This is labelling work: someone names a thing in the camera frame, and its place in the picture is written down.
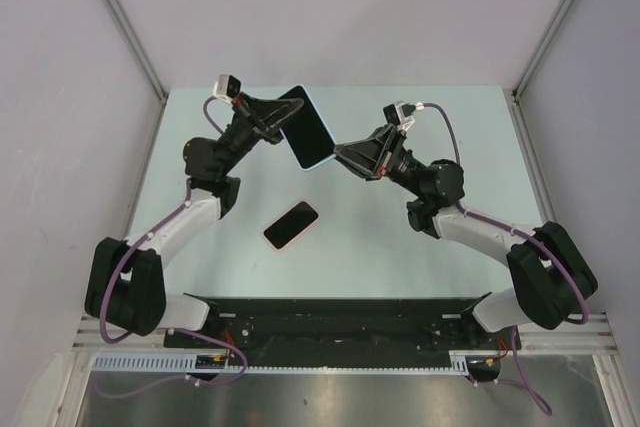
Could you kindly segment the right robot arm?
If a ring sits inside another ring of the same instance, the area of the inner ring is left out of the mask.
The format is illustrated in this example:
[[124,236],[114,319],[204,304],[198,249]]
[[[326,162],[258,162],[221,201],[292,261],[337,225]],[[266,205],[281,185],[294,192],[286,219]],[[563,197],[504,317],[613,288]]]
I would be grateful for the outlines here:
[[405,148],[405,140],[386,125],[364,140],[337,145],[334,153],[356,176],[387,178],[415,195],[406,205],[413,230],[469,247],[508,269],[511,288],[475,301],[471,317],[461,323],[463,340],[484,348],[504,328],[532,322],[553,330],[563,322],[586,323],[586,301],[598,282],[567,230],[552,221],[541,227],[508,223],[463,206],[463,168],[448,159],[425,165]]

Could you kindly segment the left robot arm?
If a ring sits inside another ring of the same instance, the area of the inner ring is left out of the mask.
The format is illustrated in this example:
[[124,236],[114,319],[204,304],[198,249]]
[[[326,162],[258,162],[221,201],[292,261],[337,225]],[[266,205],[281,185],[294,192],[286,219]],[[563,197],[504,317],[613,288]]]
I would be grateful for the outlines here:
[[202,347],[220,337],[221,323],[209,315],[209,304],[188,294],[168,294],[164,270],[234,207],[241,181],[231,171],[259,142],[279,143],[282,128],[304,102],[263,100],[243,92],[218,98],[231,106],[231,122],[216,139],[194,137],[184,145],[186,192],[180,204],[143,233],[107,237],[96,246],[85,311],[98,320],[108,344],[158,328],[185,330]]

